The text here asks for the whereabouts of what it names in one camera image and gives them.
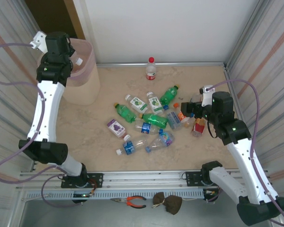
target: red bottle cap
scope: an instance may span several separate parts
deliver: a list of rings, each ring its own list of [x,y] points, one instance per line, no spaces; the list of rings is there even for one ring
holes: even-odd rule
[[[154,63],[154,62],[155,62],[155,59],[154,59],[153,57],[150,57],[150,58],[148,59],[148,61],[149,61],[150,63]]]

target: blue bottle cap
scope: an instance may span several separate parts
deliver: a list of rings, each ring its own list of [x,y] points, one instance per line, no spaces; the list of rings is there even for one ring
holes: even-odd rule
[[[145,150],[146,150],[147,153],[151,152],[151,149],[149,147],[146,147]]]

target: crumpled bottle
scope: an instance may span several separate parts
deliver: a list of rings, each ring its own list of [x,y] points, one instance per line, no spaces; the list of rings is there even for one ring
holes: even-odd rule
[[[145,150],[150,153],[154,150],[160,150],[170,146],[175,141],[174,135],[169,131],[161,133],[153,142],[148,145]]]

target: cable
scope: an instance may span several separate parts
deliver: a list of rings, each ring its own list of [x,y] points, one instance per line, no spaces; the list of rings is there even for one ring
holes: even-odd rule
[[[5,46],[27,46],[27,47],[31,47],[32,45],[30,44],[18,44],[18,43],[10,43],[10,44],[0,44],[0,48],[1,47],[5,47]],[[10,82],[10,83],[5,83],[5,82],[1,82],[0,81],[0,84],[1,85],[5,85],[5,86],[14,86],[14,85],[28,85],[28,86],[31,86],[31,87],[34,87],[34,88],[37,88],[38,90],[38,93],[41,97],[41,100],[42,100],[42,110],[41,110],[41,115],[40,115],[40,120],[38,122],[38,125],[37,125],[37,128],[36,128],[36,133],[33,135],[33,137],[30,139],[30,141],[24,146],[22,147],[21,149],[19,149],[17,152],[15,152],[14,154],[12,154],[11,156],[3,159],[0,161],[0,165],[4,164],[5,162],[9,161],[10,159],[12,159],[13,157],[17,156],[18,154],[22,153],[34,140],[35,138],[37,137],[38,135],[38,131],[40,130],[40,127],[41,127],[41,124],[42,124],[42,120],[43,120],[43,116],[44,116],[44,112],[45,112],[45,101],[44,101],[44,95],[42,93],[42,91],[40,90],[40,88],[38,88],[37,86],[31,84],[31,83],[28,83],[28,82]],[[2,183],[8,183],[8,184],[18,184],[18,183],[25,183],[27,181],[30,181],[32,179],[34,179],[35,177],[39,176],[40,174],[42,174],[43,172],[45,172],[46,170],[48,169],[51,169],[51,168],[57,168],[59,169],[60,171],[66,173],[64,170],[62,170],[61,168],[59,168],[58,166],[49,166],[47,168],[45,168],[44,170],[40,171],[39,173],[37,173],[36,175],[34,176],[31,176],[25,180],[21,180],[21,181],[7,181],[7,180],[4,180],[2,178],[0,178],[0,182]]]
[[[252,166],[255,170],[255,173],[257,175],[257,178],[259,179],[262,187],[264,188],[264,191],[266,192],[267,196],[270,198],[271,202],[275,205],[275,207],[278,209],[278,211],[280,212],[280,214],[282,214],[282,216],[284,217],[284,212],[283,210],[281,209],[281,207],[276,203],[276,201],[274,200],[274,198],[270,195],[269,193],[269,190],[268,188],[266,187],[265,183],[263,182],[262,178],[261,178],[261,175],[257,169],[257,166],[256,166],[256,163],[255,163],[255,160],[253,159],[253,156],[254,156],[254,148],[255,148],[255,143],[256,143],[256,137],[257,137],[257,126],[258,126],[258,122],[259,122],[259,115],[260,115],[260,101],[259,101],[259,95],[257,93],[257,90],[256,88],[248,81],[246,80],[243,80],[243,79],[229,79],[229,80],[226,80],[226,81],[223,81],[221,83],[218,83],[210,88],[207,88],[206,90],[211,90],[215,87],[218,87],[222,84],[225,84],[225,83],[230,83],[230,82],[236,82],[236,81],[239,81],[239,82],[243,82],[243,83],[246,83],[248,84],[249,86],[251,86],[251,88],[253,89],[254,93],[255,93],[255,96],[256,96],[256,101],[257,101],[257,114],[256,114],[256,122],[255,122],[255,128],[254,128],[254,134],[253,134],[253,137],[252,137],[252,141],[251,141],[251,147],[250,147],[250,159],[251,159],[251,163],[252,163]],[[271,222],[275,223],[275,224],[278,224],[280,226],[284,226],[284,224],[282,223],[279,223],[277,221],[274,221],[272,219],[270,219]]]
[[[186,174],[186,172],[182,173],[181,179],[186,181],[187,179],[183,179],[184,174]]]
[[[221,193],[222,193],[223,189],[219,188],[218,194],[216,194],[215,196],[213,196],[211,199],[206,200],[207,202],[211,202],[213,200],[215,200]]]
[[[90,185],[94,184],[94,188],[90,191],[90,196],[92,196],[97,188],[97,182],[94,179],[89,179]]]
[[[54,176],[51,176],[50,178],[48,178],[46,181],[44,181],[43,185],[42,185],[42,188],[41,188],[41,197],[42,197],[42,200],[49,206],[51,207],[55,207],[55,208],[67,208],[67,207],[75,207],[75,206],[78,206],[78,205],[82,205],[83,203],[75,203],[75,204],[71,204],[71,205],[56,205],[56,204],[53,204],[49,201],[47,201],[44,197],[44,187],[46,185],[47,182],[49,182],[50,179],[54,178],[54,177],[59,177],[59,176],[63,176],[62,174],[57,174],[57,175],[54,175]]]
[[[194,199],[183,199],[182,198],[182,200],[184,200],[184,201],[191,201],[191,200],[196,200],[196,198],[194,198]]]
[[[208,132],[209,132],[210,136],[213,137],[212,131],[210,131],[210,127],[209,127],[209,121],[207,121],[207,128],[208,128]]]

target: plastic bottle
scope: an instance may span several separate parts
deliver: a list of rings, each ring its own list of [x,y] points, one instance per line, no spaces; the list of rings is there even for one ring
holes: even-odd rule
[[[155,64],[155,59],[153,57],[150,57],[148,59],[148,63],[146,66],[146,78],[148,80],[153,80],[156,78],[156,64]]]
[[[155,125],[151,125],[139,120],[135,121],[134,129],[141,133],[150,135],[161,134],[163,132],[163,129],[160,129]]]
[[[139,118],[145,120],[146,123],[148,124],[154,124],[158,126],[161,129],[166,128],[166,124],[168,120],[165,117],[160,117],[158,115],[154,115],[152,113],[147,113],[147,114],[140,114]]]
[[[72,56],[70,57],[72,64],[74,65],[81,65],[83,60],[79,57],[78,53],[75,51]]]
[[[147,111],[147,104],[138,97],[127,95],[125,100],[129,103],[129,105],[131,105],[132,109],[136,110],[137,112],[143,114],[145,111]]]
[[[171,110],[168,105],[163,106],[163,109],[165,110],[171,129],[179,129],[181,127],[181,121],[177,117],[175,111]]]
[[[123,144],[123,146],[116,150],[117,155],[127,154],[130,155],[136,152],[138,149],[144,148],[147,146],[147,140],[145,136],[140,136],[133,140],[127,141]]]
[[[177,95],[177,91],[180,85],[176,84],[173,87],[170,87],[165,94],[160,98],[160,102],[162,105],[168,105]]]
[[[194,121],[190,117],[185,117],[181,110],[179,109],[180,105],[179,103],[174,104],[175,112],[177,114],[177,117],[181,121],[181,124],[185,127],[188,128],[190,126],[193,126]]]
[[[154,114],[161,114],[163,113],[163,107],[158,99],[151,91],[146,94],[148,101],[151,106],[151,110]]]
[[[193,93],[190,101],[192,103],[197,103],[197,102],[200,102],[202,100],[202,95],[200,93]]]
[[[204,118],[197,118],[194,122],[194,127],[191,130],[193,136],[200,137],[202,136],[205,128],[206,120]]]
[[[153,142],[148,145],[145,150],[147,153],[150,153],[154,150],[159,150],[166,148],[175,141],[175,137],[171,132],[165,131],[161,133]]]
[[[135,121],[137,116],[132,111],[130,111],[130,109],[128,109],[125,105],[115,103],[114,106],[117,110],[117,113],[121,117],[123,117],[128,123],[132,123]]]
[[[131,136],[127,134],[125,128],[115,119],[112,119],[107,126],[114,135],[118,138],[122,138],[125,142],[131,138]]]

